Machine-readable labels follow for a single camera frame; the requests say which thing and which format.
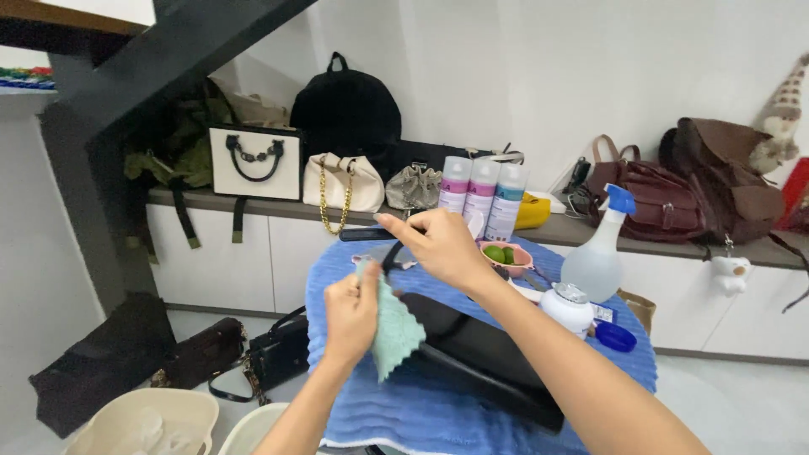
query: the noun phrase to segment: cream bag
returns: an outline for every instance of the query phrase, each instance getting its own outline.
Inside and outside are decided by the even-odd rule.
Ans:
[[[333,153],[313,155],[303,171],[303,203],[320,207],[326,230],[337,235],[349,210],[375,213],[385,200],[382,177],[365,156],[339,158]],[[328,223],[326,207],[343,210],[340,227]]]

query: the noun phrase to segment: blue spray nozzle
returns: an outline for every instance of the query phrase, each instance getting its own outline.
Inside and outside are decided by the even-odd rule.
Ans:
[[[609,204],[607,205],[609,208],[628,215],[635,213],[635,198],[632,193],[612,183],[607,183],[604,186],[604,191],[609,196]]]

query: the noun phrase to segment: blue label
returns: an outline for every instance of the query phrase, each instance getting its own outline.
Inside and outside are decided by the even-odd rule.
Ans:
[[[523,189],[516,189],[510,188],[508,186],[498,185],[497,189],[494,190],[494,197],[506,199],[507,201],[522,201],[523,193],[525,193],[525,190]]]

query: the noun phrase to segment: white jar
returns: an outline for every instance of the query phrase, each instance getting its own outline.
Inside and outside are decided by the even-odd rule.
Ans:
[[[554,283],[542,295],[540,308],[582,340],[595,316],[587,295],[568,283]]]

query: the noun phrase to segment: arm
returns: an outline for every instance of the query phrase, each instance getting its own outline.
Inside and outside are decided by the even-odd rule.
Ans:
[[[380,215],[377,220],[410,248],[428,272],[457,287],[503,326],[591,453],[708,453],[632,377],[498,277],[460,215],[438,209],[414,215],[407,222],[391,215]]]
[[[312,455],[320,445],[334,399],[376,333],[379,264],[326,288],[327,339],[323,358],[270,428],[253,455]]]

